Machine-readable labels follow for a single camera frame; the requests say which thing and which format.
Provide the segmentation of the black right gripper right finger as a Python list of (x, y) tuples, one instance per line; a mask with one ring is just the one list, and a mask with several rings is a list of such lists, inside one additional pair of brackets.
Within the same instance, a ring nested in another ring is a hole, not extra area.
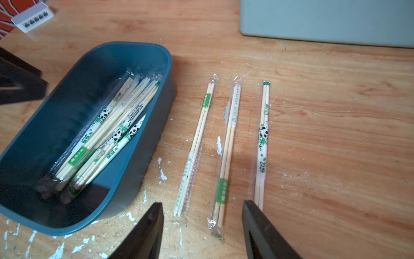
[(299, 259), (301, 256), (252, 200), (245, 200), (242, 223), (249, 259)]

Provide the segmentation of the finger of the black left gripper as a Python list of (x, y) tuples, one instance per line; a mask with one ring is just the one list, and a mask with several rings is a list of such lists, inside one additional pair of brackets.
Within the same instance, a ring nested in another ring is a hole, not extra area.
[(42, 71), (1, 48), (1, 104), (40, 100), (48, 83)]

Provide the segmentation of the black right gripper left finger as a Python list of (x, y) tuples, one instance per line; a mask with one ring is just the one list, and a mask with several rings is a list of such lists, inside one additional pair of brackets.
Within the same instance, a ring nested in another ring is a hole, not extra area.
[(157, 259), (164, 226), (163, 206), (155, 202), (109, 259)]

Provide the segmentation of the teal plastic storage box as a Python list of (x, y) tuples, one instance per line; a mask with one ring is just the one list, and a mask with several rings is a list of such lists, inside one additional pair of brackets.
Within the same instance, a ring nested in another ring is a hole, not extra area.
[[(51, 236), (75, 233), (117, 215), (135, 199), (176, 95), (173, 58), (161, 45), (110, 42), (84, 54), (1, 155), (1, 213)], [(127, 69), (162, 81), (137, 135), (70, 204), (43, 199), (35, 183), (97, 116)]]

